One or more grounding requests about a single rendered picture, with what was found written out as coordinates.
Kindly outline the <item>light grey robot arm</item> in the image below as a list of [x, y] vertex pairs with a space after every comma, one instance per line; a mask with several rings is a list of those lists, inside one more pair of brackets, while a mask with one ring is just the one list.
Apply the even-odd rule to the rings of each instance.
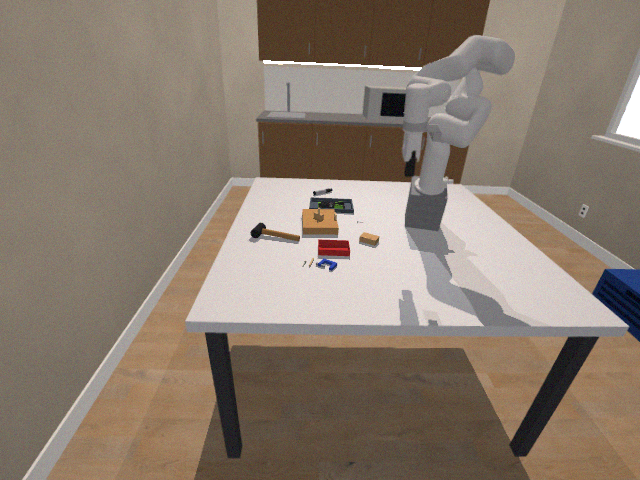
[[[478, 96], [483, 90], [480, 71], [504, 75], [511, 70], [514, 61], [514, 50], [504, 40], [474, 35], [449, 57], [425, 65], [409, 80], [403, 129], [427, 132], [421, 174], [414, 184], [419, 192], [438, 195], [446, 184], [454, 183], [453, 179], [444, 177], [450, 145], [467, 147], [491, 112], [490, 100]], [[461, 83], [450, 97], [451, 86], [446, 81], [461, 78]], [[449, 115], [435, 114], [427, 125], [429, 108], [442, 105], [447, 100], [445, 110]]]

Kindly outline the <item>light wooden board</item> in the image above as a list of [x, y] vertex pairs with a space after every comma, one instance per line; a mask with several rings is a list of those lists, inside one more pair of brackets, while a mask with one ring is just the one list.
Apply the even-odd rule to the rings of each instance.
[[337, 214], [334, 209], [320, 209], [324, 219], [314, 217], [318, 209], [302, 209], [303, 234], [338, 235]]

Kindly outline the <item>mallet with black head and wooden handle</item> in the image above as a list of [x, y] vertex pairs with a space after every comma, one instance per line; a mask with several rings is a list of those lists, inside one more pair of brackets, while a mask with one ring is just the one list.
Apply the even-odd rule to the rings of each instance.
[[284, 232], [279, 232], [279, 231], [266, 229], [266, 226], [265, 226], [264, 223], [258, 223], [251, 230], [250, 234], [251, 234], [251, 236], [253, 238], [258, 238], [261, 234], [265, 234], [265, 235], [280, 237], [280, 238], [294, 240], [294, 241], [299, 241], [300, 240], [300, 236], [299, 235], [294, 235], [294, 234], [289, 234], [289, 233], [284, 233]]

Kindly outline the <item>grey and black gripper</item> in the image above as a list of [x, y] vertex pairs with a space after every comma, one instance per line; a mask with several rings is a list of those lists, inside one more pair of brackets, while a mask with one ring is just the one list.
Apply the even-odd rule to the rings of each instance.
[[[415, 172], [416, 157], [419, 161], [422, 144], [422, 132], [409, 132], [403, 129], [405, 133], [405, 141], [403, 141], [402, 154], [405, 165], [405, 177], [413, 177]], [[411, 159], [410, 159], [411, 158]], [[417, 162], [418, 162], [417, 161]]]

